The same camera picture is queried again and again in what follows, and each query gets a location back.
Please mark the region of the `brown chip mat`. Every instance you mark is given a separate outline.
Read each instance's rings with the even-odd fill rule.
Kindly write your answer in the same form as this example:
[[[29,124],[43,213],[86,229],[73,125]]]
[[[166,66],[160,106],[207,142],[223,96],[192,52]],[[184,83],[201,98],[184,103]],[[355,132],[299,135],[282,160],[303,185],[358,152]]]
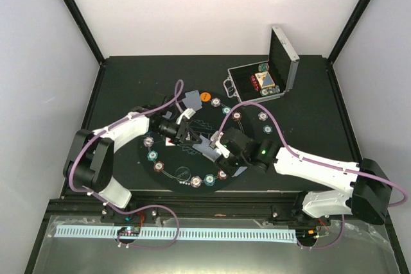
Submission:
[[[227,176],[227,174],[226,174],[225,172],[219,171],[219,172],[218,172],[218,178],[221,179],[221,180],[225,180],[225,179],[228,178],[228,176]]]
[[[232,120],[233,121],[236,121],[236,122],[240,121],[241,118],[242,118],[242,114],[240,112],[235,111],[235,112],[232,113]]]
[[[157,173],[162,173],[164,171],[164,163],[157,161],[153,164],[153,170]]]

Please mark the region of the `teal chip mat top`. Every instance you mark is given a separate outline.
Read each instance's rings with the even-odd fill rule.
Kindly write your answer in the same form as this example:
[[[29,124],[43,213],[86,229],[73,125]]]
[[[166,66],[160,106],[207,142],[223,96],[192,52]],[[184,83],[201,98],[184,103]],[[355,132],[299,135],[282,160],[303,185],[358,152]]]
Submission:
[[[222,108],[222,112],[223,112],[223,114],[225,114],[225,115],[229,114],[230,111],[231,111],[231,108],[230,108],[230,107],[223,107],[223,108]]]

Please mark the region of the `brown chip mat top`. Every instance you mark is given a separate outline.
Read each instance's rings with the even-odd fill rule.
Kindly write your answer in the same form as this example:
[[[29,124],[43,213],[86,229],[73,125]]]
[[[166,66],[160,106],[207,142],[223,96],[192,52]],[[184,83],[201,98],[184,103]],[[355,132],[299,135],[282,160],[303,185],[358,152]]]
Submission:
[[[240,112],[235,111],[235,112],[232,113],[232,120],[233,121],[236,121],[236,122],[240,121],[241,118],[242,118],[242,114]]]

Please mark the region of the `white chip mat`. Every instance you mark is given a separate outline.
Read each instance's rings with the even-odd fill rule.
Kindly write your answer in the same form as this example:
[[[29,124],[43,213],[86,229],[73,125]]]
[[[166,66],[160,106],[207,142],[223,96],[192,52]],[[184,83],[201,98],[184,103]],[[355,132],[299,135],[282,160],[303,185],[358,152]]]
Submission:
[[[219,98],[213,98],[211,100],[211,105],[213,107],[219,107],[221,105],[221,100]]]
[[[193,176],[190,180],[190,185],[194,188],[200,187],[202,184],[202,179],[199,176]]]
[[[143,140],[143,145],[147,148],[151,148],[152,145],[154,144],[154,139],[151,136],[147,136]]]

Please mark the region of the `blue playing card deck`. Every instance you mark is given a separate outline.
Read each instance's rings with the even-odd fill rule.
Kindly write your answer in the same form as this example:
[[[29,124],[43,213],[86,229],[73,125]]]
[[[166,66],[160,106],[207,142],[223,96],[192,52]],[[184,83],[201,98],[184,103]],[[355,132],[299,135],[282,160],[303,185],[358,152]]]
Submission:
[[[204,157],[209,159],[211,162],[215,162],[222,154],[218,148],[210,147],[211,141],[208,139],[203,140],[199,144],[192,145],[192,148],[199,153],[201,153]]]

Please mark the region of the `white chip mat top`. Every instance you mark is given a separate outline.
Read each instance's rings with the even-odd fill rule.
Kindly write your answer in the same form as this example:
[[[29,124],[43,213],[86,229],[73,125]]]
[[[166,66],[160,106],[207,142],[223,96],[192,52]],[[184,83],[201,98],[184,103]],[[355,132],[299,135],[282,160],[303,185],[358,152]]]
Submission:
[[[221,105],[221,100],[219,98],[213,98],[211,100],[211,105],[213,107],[219,107]]]

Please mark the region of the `teal chip mat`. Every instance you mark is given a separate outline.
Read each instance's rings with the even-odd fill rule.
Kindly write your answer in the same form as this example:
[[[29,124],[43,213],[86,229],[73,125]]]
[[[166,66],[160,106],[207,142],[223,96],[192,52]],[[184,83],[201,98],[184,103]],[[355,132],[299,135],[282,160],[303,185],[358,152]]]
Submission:
[[[223,112],[223,114],[225,114],[225,115],[229,114],[230,111],[231,111],[231,108],[230,108],[230,107],[223,107],[223,108],[222,108],[222,112]]]
[[[215,184],[215,177],[212,174],[208,174],[204,177],[204,183],[207,186],[213,186]]]
[[[150,150],[148,153],[147,153],[147,159],[150,161],[150,162],[156,162],[157,161],[157,159],[158,159],[158,153],[155,151],[155,150]]]

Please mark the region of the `blue card mat top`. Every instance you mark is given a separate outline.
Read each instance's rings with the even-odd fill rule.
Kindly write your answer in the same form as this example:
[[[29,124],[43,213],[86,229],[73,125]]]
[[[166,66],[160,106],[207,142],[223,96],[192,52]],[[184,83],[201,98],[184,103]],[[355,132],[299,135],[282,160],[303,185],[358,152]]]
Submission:
[[[200,99],[200,93],[198,90],[186,92],[185,97],[182,99],[186,108],[192,108],[194,111],[198,111],[202,108],[202,100]]]

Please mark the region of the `white purple chip stack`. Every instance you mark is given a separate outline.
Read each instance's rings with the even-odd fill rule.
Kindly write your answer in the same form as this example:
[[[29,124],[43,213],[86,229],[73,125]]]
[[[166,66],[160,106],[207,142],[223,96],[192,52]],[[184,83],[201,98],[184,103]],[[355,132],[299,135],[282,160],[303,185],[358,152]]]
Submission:
[[[266,120],[268,119],[267,113],[265,113],[265,112],[260,112],[260,113],[258,114],[258,119],[259,119],[260,121],[266,121]]]

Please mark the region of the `brown chip mat bottom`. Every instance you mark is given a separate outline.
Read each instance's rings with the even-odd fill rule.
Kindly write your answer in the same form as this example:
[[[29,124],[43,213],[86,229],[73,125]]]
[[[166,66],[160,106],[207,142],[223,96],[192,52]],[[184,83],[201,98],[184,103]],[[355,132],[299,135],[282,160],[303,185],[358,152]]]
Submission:
[[[218,178],[221,179],[221,180],[225,180],[225,179],[228,178],[228,176],[227,176],[227,174],[226,174],[225,172],[219,171],[219,172],[218,172]]]

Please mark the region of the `white chip mat bottom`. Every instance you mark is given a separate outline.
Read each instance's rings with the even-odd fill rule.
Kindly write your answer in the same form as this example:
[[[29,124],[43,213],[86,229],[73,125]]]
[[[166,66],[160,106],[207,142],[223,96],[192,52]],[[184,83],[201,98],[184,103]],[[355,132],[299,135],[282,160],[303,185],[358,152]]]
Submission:
[[[190,180],[190,185],[194,188],[200,187],[202,184],[202,179],[199,176],[193,176]]]

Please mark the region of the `blue card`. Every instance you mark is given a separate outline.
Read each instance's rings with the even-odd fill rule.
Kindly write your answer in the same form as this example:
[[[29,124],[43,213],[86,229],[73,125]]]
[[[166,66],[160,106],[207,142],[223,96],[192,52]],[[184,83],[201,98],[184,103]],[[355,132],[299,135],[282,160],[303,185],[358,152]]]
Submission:
[[[172,112],[170,112],[170,111],[167,111],[164,115],[163,115],[163,118],[165,118],[165,119],[170,119],[171,117],[172,117]]]
[[[232,175],[232,177],[234,178],[234,177],[237,177],[237,176],[241,175],[246,169],[247,169],[246,166],[240,166],[240,167],[235,171],[235,173]]]

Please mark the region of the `orange big blind button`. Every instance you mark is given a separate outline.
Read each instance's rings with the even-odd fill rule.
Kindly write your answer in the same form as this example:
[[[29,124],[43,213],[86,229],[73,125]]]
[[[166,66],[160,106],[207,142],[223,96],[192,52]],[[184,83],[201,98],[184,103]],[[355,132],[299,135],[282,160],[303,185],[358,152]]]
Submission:
[[[200,94],[200,100],[201,100],[202,102],[208,102],[208,101],[210,101],[210,100],[211,100],[211,94],[208,93],[208,92],[202,92],[202,93]]]

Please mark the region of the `teal poker chip stack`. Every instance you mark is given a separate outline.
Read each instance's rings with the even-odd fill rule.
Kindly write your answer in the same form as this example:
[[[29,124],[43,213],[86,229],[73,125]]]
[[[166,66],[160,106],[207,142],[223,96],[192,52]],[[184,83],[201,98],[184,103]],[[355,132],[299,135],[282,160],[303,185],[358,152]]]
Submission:
[[[266,126],[263,127],[263,131],[264,131],[265,134],[270,134],[270,133],[273,132],[273,128],[269,125],[266,125]]]

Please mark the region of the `teal chip mat bottom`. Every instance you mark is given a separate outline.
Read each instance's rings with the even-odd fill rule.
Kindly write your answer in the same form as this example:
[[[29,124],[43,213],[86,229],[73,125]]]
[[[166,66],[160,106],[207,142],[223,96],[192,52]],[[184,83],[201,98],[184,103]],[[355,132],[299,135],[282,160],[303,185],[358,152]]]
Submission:
[[[207,186],[213,186],[215,184],[215,177],[212,174],[208,174],[204,177],[204,183]]]

